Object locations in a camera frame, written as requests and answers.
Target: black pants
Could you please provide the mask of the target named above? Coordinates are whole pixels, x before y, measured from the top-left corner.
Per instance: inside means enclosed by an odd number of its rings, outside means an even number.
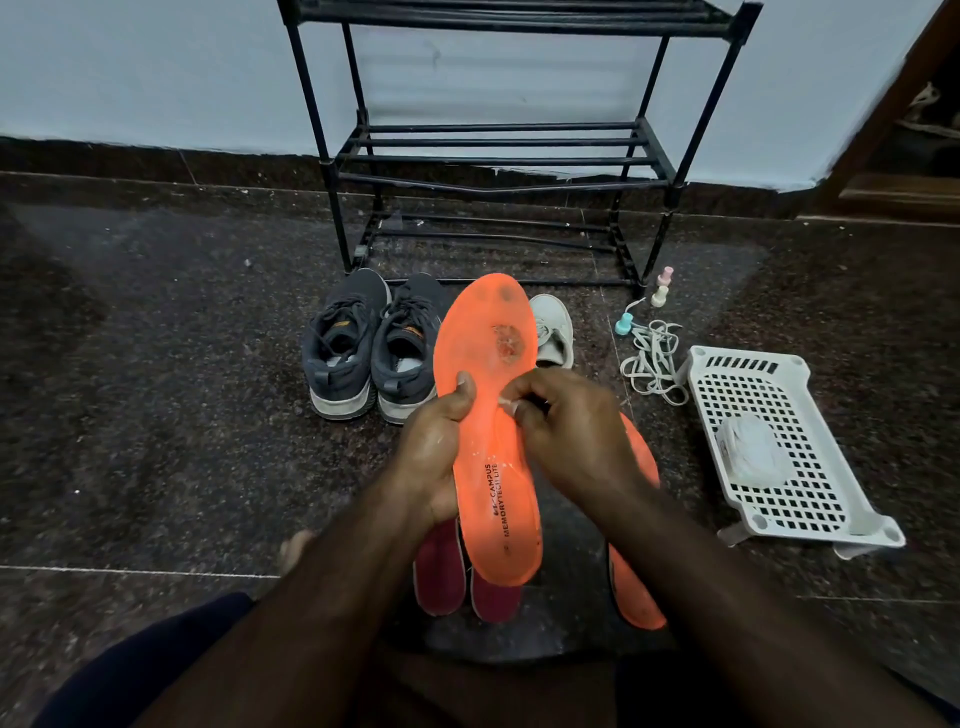
[[[35,728],[127,728],[254,606],[245,594],[222,596],[116,644],[66,681]],[[960,711],[893,674],[951,725],[960,726]],[[617,722],[624,726],[699,724],[739,713],[720,682],[681,651],[621,660],[615,683]],[[749,723],[741,718],[738,724]]]

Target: white plastic basket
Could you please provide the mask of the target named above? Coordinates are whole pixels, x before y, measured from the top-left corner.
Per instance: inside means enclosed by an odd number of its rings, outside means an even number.
[[[707,432],[724,498],[740,523],[717,535],[728,546],[751,536],[833,542],[842,559],[906,539],[863,495],[846,458],[806,390],[810,370],[799,356],[692,347],[678,372]],[[791,477],[767,488],[731,482],[715,433],[727,417],[752,414],[774,431],[793,466]]]

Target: grey sneaker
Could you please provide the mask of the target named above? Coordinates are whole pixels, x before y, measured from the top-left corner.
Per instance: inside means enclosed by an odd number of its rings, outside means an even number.
[[[437,396],[433,350],[453,300],[425,273],[401,285],[373,340],[371,371],[383,419],[403,425],[421,404]]]
[[[310,403],[327,420],[352,420],[373,407],[370,357],[390,286],[370,268],[347,276],[303,334]]]
[[[530,307],[537,320],[537,366],[573,369],[573,322],[564,302],[541,293]]]

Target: shoe rack shelf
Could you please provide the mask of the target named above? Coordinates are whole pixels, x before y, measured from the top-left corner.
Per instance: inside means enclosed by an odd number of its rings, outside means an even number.
[[[622,275],[622,278],[618,279],[523,279],[520,281],[522,284],[624,285],[631,287],[637,298],[644,295],[647,280],[656,264],[670,221],[680,203],[690,164],[707,130],[707,124],[727,79],[730,77],[736,57],[746,43],[761,8],[760,3],[745,2],[736,13],[729,14],[702,0],[278,0],[278,4],[300,74],[303,96],[316,137],[317,150],[320,153],[324,184],[330,197],[337,242],[347,273],[367,264],[377,236],[415,237],[418,240],[437,240],[447,243],[487,242],[503,245],[513,242],[584,249],[594,253],[615,255]],[[357,125],[340,152],[333,156],[326,148],[320,112],[317,109],[317,101],[300,41],[299,26],[304,22],[340,23],[343,28],[353,90],[356,94]],[[573,124],[376,125],[370,122],[360,73],[357,69],[356,54],[350,34],[350,26],[354,24],[460,31],[653,36],[660,38],[660,45],[647,79],[639,112],[632,121]],[[673,37],[714,37],[722,38],[728,43],[727,54],[679,166],[671,163],[646,118],[663,57]],[[542,135],[551,132],[576,133],[576,136]],[[619,134],[611,137],[610,132],[619,132]],[[452,134],[452,136],[438,138],[434,135],[437,133]],[[479,133],[509,133],[511,136],[506,138],[476,136]],[[524,133],[535,135],[523,138]],[[425,157],[383,154],[384,150],[402,150],[404,147],[438,149],[475,147],[480,151],[476,157],[470,158],[445,157],[442,154]],[[518,151],[517,157],[484,157],[482,155],[484,147],[517,148],[518,150],[524,147],[590,147],[598,151],[595,157],[524,157],[521,151]],[[396,168],[396,165],[403,164],[473,164],[511,168],[525,165],[550,168],[619,166],[621,173],[618,177],[610,177],[605,181],[590,178],[588,181],[578,182],[574,178],[569,182],[475,187],[409,180],[390,174],[392,167]],[[649,167],[654,177],[630,177],[630,169],[635,166]],[[373,191],[372,211],[367,226],[360,242],[352,252],[349,249],[337,197],[337,193],[344,190],[346,183],[370,185]],[[418,221],[422,220],[424,226],[417,227],[415,231],[383,230],[380,228],[380,223],[392,213],[385,207],[383,199],[384,190],[389,188],[425,189],[440,196],[444,193],[452,193],[459,197],[508,201],[516,195],[586,191],[599,195],[609,194],[610,204],[606,225],[417,214],[411,217],[416,217]],[[647,188],[663,191],[663,210],[650,254],[647,256],[643,271],[639,273],[620,230],[618,211],[624,191]],[[484,226],[495,226],[498,230],[516,229],[516,234],[431,230],[425,225],[426,223],[454,222],[470,224],[476,230],[481,230]],[[548,234],[550,229],[595,233],[594,239],[599,239],[599,242],[588,245],[551,240],[538,234],[525,234],[531,232],[530,229],[533,229],[533,232],[545,231],[544,234]],[[462,278],[438,278],[438,280],[445,283],[470,282],[470,279]],[[388,282],[401,281],[402,279],[394,279]]]

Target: fingernail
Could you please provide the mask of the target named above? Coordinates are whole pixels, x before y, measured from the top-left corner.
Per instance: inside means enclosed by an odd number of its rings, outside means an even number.
[[[504,400],[502,397],[496,398],[496,403],[503,407],[503,411],[511,417],[516,414],[516,407],[519,405],[516,400]]]

